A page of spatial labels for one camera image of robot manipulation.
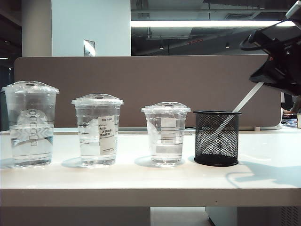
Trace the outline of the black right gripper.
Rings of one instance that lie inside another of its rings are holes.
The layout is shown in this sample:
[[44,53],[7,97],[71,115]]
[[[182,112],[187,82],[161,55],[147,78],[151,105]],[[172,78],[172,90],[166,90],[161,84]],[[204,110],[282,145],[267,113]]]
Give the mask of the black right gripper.
[[301,21],[286,19],[268,27],[267,61],[249,78],[292,96],[301,95]]

